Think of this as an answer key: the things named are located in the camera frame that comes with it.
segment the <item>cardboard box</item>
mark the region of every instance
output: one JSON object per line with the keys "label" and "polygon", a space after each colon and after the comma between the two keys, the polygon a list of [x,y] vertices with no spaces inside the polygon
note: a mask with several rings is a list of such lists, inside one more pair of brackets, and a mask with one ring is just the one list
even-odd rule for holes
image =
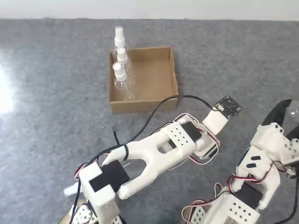
{"label": "cardboard box", "polygon": [[[132,76],[135,80],[136,100],[121,101],[114,88],[116,57],[110,52],[109,59],[109,103],[113,113],[152,111],[161,100],[178,95],[178,84],[174,72],[174,60],[170,47],[137,48],[128,51],[132,61]],[[159,110],[176,108],[178,99],[170,99]]]}

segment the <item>bottle cap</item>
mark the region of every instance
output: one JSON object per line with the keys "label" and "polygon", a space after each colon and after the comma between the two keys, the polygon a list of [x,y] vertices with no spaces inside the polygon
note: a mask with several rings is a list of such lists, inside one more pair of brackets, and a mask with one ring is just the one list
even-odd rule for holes
{"label": "bottle cap", "polygon": [[128,55],[125,48],[117,49],[117,61],[121,64],[126,64],[128,62]]}
{"label": "bottle cap", "polygon": [[118,48],[123,48],[125,46],[125,37],[123,35],[123,27],[115,27],[115,37],[114,44]]}
{"label": "bottle cap", "polygon": [[112,65],[112,68],[114,70],[114,74],[117,81],[125,81],[127,79],[127,73],[120,63],[114,63]]}

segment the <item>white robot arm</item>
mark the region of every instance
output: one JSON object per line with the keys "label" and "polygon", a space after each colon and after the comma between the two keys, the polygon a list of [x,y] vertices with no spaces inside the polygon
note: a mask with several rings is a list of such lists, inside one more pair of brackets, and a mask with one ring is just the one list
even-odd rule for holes
{"label": "white robot arm", "polygon": [[[83,168],[79,177],[84,196],[92,208],[91,215],[97,217],[95,221],[101,224],[121,223],[116,194],[120,199],[127,199],[193,153],[201,160],[213,158],[220,145],[215,135],[241,110],[231,97],[226,96],[214,106],[202,124],[191,115],[183,114],[149,137],[113,150],[101,167],[94,162]],[[146,168],[130,180],[119,163],[124,159],[144,160]]]}
{"label": "white robot arm", "polygon": [[284,136],[283,124],[286,107],[291,100],[281,101],[258,126],[240,162],[236,174],[228,180],[216,200],[192,206],[189,223],[197,224],[254,224],[259,211],[265,209],[280,185],[280,163],[289,175],[298,177],[299,126]]}

